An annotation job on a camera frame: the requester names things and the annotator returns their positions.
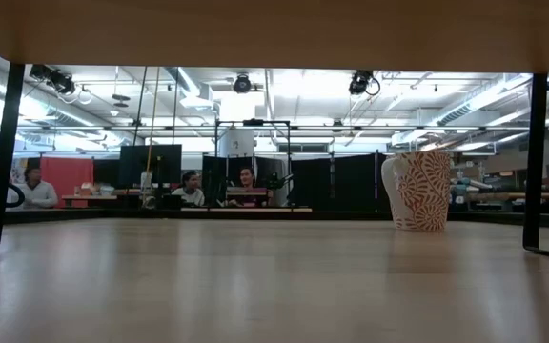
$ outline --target woman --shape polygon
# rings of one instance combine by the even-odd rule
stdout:
[[[188,171],[181,176],[182,187],[173,191],[172,195],[179,195],[190,205],[202,206],[205,203],[205,194],[198,188],[200,181],[195,171]]]

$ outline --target person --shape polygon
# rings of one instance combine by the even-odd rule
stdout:
[[[205,195],[198,188],[199,179],[195,171],[188,171],[181,176],[182,187],[174,190],[172,195],[180,195],[181,199],[191,205],[203,206]]]
[[[240,184],[243,188],[250,190],[255,187],[255,171],[251,167],[243,167],[240,170]],[[273,202],[273,192],[268,190],[267,193],[268,201],[262,201],[261,206],[272,206]],[[242,207],[247,203],[254,203],[257,205],[258,198],[255,196],[243,196],[240,199],[233,199],[228,202],[231,206]]]
[[[50,209],[58,203],[58,196],[54,186],[42,181],[42,171],[38,167],[27,167],[25,169],[25,183],[17,184],[16,187],[25,195],[25,202],[20,206],[24,210]],[[16,197],[15,192],[9,192],[12,201]]]
[[[244,188],[251,189],[255,183],[255,171],[251,167],[244,167],[240,170],[240,184]]]

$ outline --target ceramic vase with leaf pattern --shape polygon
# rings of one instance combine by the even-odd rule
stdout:
[[[441,151],[397,154],[382,164],[396,228],[441,232],[446,227],[450,157]]]

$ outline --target light wood surface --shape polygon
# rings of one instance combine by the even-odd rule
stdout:
[[[63,200],[116,200],[117,195],[63,195]]]
[[[97,219],[9,226],[0,342],[549,343],[520,228]],[[544,230],[549,243],[549,230]]]
[[[514,200],[524,199],[526,193],[523,192],[494,192],[494,193],[469,193],[467,198],[472,201],[488,201],[488,200]],[[549,199],[549,193],[542,193],[542,199]]]
[[[312,212],[313,209],[309,208],[182,208],[181,211],[187,212]]]
[[[549,1],[0,0],[18,63],[549,71]]]

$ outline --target red patterned vase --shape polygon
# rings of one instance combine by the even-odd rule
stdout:
[[[406,152],[382,164],[396,228],[441,232],[446,227],[450,157],[441,151]]]

